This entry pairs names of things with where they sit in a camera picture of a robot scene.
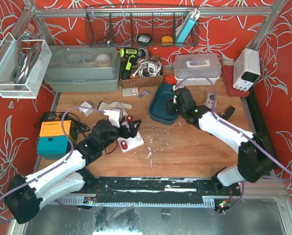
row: gray plastic container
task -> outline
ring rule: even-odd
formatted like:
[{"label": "gray plastic container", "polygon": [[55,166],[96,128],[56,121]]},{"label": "gray plastic container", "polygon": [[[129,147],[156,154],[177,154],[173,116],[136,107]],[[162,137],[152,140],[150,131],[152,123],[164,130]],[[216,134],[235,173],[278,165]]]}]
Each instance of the gray plastic container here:
[{"label": "gray plastic container", "polygon": [[56,92],[118,90],[120,57],[115,47],[51,46],[45,82]]}]

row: teal device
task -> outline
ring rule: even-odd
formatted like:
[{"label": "teal device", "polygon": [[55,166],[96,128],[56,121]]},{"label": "teal device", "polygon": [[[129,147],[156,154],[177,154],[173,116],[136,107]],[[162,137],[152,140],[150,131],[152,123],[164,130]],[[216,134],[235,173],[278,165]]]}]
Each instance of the teal device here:
[{"label": "teal device", "polygon": [[46,159],[57,160],[71,150],[65,136],[40,137],[37,153]]}]

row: blue item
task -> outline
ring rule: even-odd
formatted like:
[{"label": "blue item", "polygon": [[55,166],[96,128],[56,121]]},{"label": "blue item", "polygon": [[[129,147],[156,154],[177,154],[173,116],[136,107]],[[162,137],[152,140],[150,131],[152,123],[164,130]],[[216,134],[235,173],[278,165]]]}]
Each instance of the blue item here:
[{"label": "blue item", "polygon": [[162,84],[158,87],[149,108],[149,114],[153,121],[171,125],[177,119],[177,114],[168,115],[167,113],[167,101],[174,97],[172,87],[173,85],[170,84]]},{"label": "blue item", "polygon": [[200,17],[200,11],[198,9],[190,10],[184,23],[177,29],[176,32],[176,46],[181,47],[182,43],[185,41],[187,35],[190,33],[191,29],[194,27],[196,21]]},{"label": "blue item", "polygon": [[37,153],[46,159],[60,159],[70,151],[71,147],[65,136],[40,137]]}]

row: wooden tabletop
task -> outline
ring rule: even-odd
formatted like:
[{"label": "wooden tabletop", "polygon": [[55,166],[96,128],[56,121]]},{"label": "wooden tabletop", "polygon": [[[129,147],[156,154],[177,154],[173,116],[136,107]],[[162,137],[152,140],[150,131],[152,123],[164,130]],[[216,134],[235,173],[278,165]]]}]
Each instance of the wooden tabletop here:
[{"label": "wooden tabletop", "polygon": [[[204,102],[206,91],[212,92],[211,86],[188,87],[193,98],[199,105]],[[149,105],[157,87],[145,88],[151,92],[141,100],[137,96],[122,96],[121,87],[117,92],[101,93],[62,93],[57,111],[79,106],[87,101],[97,108],[101,101],[111,103],[120,101],[131,104],[127,113],[133,119],[141,119],[139,128],[145,144],[127,153],[122,153],[118,147],[112,154],[103,155],[88,169],[94,176],[136,176],[136,177],[211,177],[225,166],[237,163],[237,154],[227,144],[199,130],[178,117],[173,125],[164,125],[153,121],[148,113]],[[248,130],[247,120],[240,98],[227,95],[224,82],[220,78],[216,83],[218,94],[217,113],[224,112],[229,105],[234,104],[236,111],[229,121],[238,127]],[[83,123],[92,128],[100,119],[107,119],[101,113],[91,113],[88,117],[74,110]],[[40,169],[53,163],[53,160],[42,159]]]}]

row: red floral wallpaper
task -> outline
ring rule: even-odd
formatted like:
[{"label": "red floral wallpaper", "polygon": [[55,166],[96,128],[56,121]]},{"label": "red floral wallpaper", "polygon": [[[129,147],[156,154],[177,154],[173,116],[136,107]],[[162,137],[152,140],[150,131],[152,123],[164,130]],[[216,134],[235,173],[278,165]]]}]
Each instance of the red floral wallpaper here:
[{"label": "red floral wallpaper", "polygon": [[[83,8],[87,5],[121,4],[134,7],[144,0],[36,0],[40,8]],[[169,4],[187,6],[268,6],[273,0],[172,0]],[[147,3],[164,4],[165,0]],[[22,0],[0,0],[0,43],[11,30],[23,9]],[[86,44],[83,18],[46,19],[58,45]],[[199,45],[196,47],[151,48],[166,65],[177,54],[214,52],[223,59],[234,60],[258,30],[261,16],[212,16],[200,18]],[[279,17],[260,44],[262,76],[255,85],[260,109],[281,162],[292,170],[292,0],[286,1]],[[38,117],[48,111],[54,92],[42,85],[36,100],[0,98],[0,195],[17,172],[32,172],[36,162],[36,141],[39,133],[33,128]],[[288,185],[292,197],[292,184]],[[10,214],[0,204],[0,219]],[[8,224],[0,225],[6,234]]]},{"label": "red floral wallpaper", "polygon": [[[277,155],[292,172],[292,0],[285,2],[259,49],[262,74],[255,94]],[[287,188],[292,198],[292,184]]]},{"label": "red floral wallpaper", "polygon": [[[23,0],[0,0],[0,44],[11,31],[24,8]],[[43,112],[49,111],[54,91],[45,84],[37,99],[3,99],[0,97],[0,196],[17,173],[32,173],[36,159],[39,130],[34,128]],[[11,218],[0,203],[0,220]],[[7,234],[9,223],[0,225],[0,235]]]}]

